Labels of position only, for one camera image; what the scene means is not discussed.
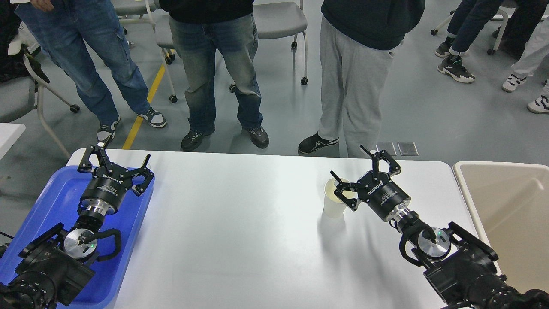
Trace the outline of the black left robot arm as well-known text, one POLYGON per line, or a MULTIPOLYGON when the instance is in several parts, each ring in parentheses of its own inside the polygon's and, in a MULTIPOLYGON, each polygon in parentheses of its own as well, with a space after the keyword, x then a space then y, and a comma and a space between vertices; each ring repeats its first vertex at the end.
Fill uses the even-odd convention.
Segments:
POLYGON ((151 199, 150 155, 119 166, 100 146, 57 171, 1 258, 3 309, 98 309, 118 291, 151 199))

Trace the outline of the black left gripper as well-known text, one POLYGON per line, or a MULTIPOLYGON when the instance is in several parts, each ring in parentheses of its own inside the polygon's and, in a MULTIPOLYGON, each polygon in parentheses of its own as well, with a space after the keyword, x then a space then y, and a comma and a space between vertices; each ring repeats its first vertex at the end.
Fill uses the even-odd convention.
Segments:
POLYGON ((92 206, 98 206, 102 215, 111 215, 118 212, 128 189, 136 196, 141 196, 154 179, 154 173, 148 168, 150 158, 148 154, 141 167, 129 171, 125 167, 112 167, 105 146, 92 145, 86 148, 77 171, 92 173, 92 179, 80 198, 82 207, 91 210, 92 206), (90 162, 92 156, 98 159, 96 168, 90 162), (143 182, 134 184, 133 179, 140 176, 143 176, 143 182))

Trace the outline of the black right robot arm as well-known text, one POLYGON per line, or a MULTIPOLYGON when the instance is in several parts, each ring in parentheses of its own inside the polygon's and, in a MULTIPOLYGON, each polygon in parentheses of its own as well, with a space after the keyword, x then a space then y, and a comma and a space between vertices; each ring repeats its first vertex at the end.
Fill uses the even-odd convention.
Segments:
POLYGON ((424 267, 424 276, 447 309, 546 309, 547 292, 520 293, 498 274, 498 255, 486 243, 455 222, 431 227, 409 209, 410 196, 392 180, 401 167, 386 150, 367 151, 372 170, 357 182, 336 174, 334 194, 355 211, 366 203, 400 234, 399 251, 413 265, 424 267))

